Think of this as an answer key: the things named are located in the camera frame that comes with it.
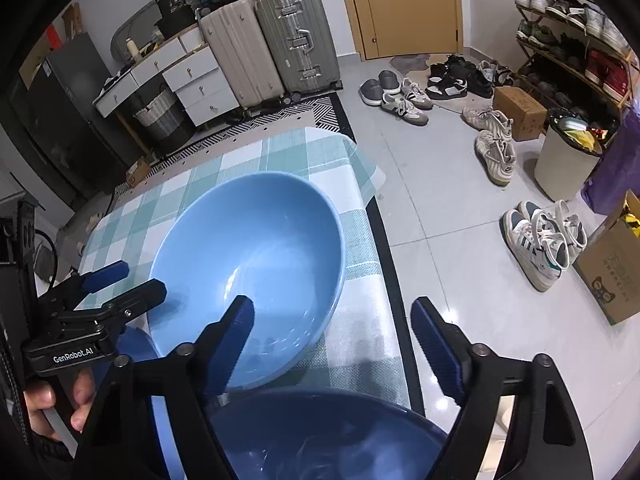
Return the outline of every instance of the silver suitcase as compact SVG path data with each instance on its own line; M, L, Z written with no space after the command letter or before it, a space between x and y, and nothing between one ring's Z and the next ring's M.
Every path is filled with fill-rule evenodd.
M256 14L287 91L342 89L322 0L258 0Z
M238 0L204 16L200 28L245 110L285 91L258 19L255 0Z

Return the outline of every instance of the trash bag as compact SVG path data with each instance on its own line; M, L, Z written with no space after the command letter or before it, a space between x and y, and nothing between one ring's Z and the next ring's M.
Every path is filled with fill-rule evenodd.
M582 189L582 197L596 213L608 215L626 190L640 194L640 116L629 110L616 138Z

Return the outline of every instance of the black cable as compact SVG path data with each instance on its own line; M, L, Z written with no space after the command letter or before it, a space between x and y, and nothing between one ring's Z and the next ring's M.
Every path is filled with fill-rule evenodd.
M47 242L49 242L51 252L53 253L53 275L49 282L49 288L47 289L47 292L49 292L53 288L53 284L56 282L56 275L58 274L58 252L56 251L56 246L54 245L53 240L51 240L46 232L36 229L35 233L42 236Z

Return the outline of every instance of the suitcase handle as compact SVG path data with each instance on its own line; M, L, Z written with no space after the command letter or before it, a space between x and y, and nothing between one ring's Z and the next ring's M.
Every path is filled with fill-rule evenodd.
M306 38L306 42L308 43L308 45L303 49L303 52L305 54L308 54L309 52L311 52L316 47L314 45L314 39L311 36L311 31L310 30L306 30L306 28L299 28L298 29L298 34L301 34L302 36L304 36Z

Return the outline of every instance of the light blue bowl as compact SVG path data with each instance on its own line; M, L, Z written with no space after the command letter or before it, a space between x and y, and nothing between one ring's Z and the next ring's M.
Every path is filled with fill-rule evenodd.
M151 278L166 285L147 314L161 355L196 341L243 294L255 323L228 384L245 390L287 372L329 323L344 283L345 243L329 199L308 180L261 171L197 199L162 242Z

